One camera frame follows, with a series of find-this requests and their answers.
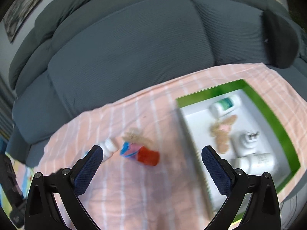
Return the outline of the white power adapter plug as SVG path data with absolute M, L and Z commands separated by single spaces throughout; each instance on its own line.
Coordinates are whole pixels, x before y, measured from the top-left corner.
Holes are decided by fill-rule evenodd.
M 238 157 L 255 154 L 259 141 L 259 132 L 242 131 L 232 136 L 232 145 Z

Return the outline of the white bottle blue label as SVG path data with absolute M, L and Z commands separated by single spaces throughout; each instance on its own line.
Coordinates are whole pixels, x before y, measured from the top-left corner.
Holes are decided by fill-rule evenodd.
M 102 142 L 96 143 L 94 146 L 99 146 L 102 149 L 104 153 L 102 162 L 110 159 L 112 155 L 119 150 L 118 144 L 111 138 L 107 138 Z

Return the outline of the white bottle green label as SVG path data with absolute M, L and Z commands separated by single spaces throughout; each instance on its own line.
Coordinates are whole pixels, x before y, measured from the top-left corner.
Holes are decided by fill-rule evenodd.
M 239 95 L 231 95 L 210 105 L 209 110 L 215 118 L 220 118 L 241 106 Z

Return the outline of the translucent plastic clip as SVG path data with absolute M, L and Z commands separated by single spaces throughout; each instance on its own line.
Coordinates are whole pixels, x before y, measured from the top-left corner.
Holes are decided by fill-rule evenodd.
M 145 146 L 150 146 L 153 144 L 153 141 L 144 136 L 143 132 L 138 128 L 130 128 L 125 131 L 122 135 L 122 139 L 125 142 L 141 144 Z

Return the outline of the orange blue pink toy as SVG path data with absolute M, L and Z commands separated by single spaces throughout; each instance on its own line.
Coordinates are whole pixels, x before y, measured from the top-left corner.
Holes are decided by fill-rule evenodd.
M 120 155 L 147 166 L 156 166 L 160 161 L 159 152 L 153 151 L 144 145 L 130 142 L 124 142 Z

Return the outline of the white small bottle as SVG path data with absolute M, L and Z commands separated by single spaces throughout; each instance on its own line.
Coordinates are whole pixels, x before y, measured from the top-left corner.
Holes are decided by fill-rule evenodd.
M 275 160 L 271 153 L 251 154 L 238 157 L 233 161 L 234 168 L 242 169 L 246 174 L 260 176 L 264 172 L 274 170 Z

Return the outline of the green cardboard box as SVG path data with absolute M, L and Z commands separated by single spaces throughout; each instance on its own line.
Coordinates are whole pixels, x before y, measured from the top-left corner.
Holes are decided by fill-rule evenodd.
M 215 123 L 230 117 L 236 119 L 226 135 L 226 149 L 219 151 L 219 156 L 247 174 L 270 173 L 277 192 L 288 185 L 301 167 L 281 117 L 245 80 L 200 90 L 177 98 L 176 103 L 210 217 L 226 199 L 219 193 L 201 158 L 205 146 L 218 148 L 212 133 Z

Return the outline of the pink white striped cloth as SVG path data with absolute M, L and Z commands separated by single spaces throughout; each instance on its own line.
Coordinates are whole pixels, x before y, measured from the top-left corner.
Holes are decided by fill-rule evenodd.
M 80 114 L 36 174 L 67 178 L 100 229 L 204 229 L 226 196 L 202 163 L 269 172 L 283 201 L 306 171 L 306 101 L 263 63 L 212 67 Z

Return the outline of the black sofa cushion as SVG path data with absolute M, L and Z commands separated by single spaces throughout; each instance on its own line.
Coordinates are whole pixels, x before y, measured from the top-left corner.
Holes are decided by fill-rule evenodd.
M 270 10 L 262 13 L 262 21 L 273 65 L 280 69 L 289 68 L 299 52 L 295 28 L 284 17 Z

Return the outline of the grey green sofa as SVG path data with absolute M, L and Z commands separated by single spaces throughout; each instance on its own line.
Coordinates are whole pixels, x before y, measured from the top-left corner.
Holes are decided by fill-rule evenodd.
M 9 69 L 15 123 L 6 151 L 39 164 L 50 137 L 84 111 L 213 66 L 273 65 L 262 13 L 299 37 L 286 81 L 306 97 L 306 33 L 276 0 L 53 0 Z

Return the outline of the black framed picture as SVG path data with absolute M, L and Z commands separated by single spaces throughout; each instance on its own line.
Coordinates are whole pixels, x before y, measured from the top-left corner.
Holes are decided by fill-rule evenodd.
M 42 0 L 14 0 L 3 17 L 5 31 L 10 43 L 14 41 L 25 21 L 41 1 Z

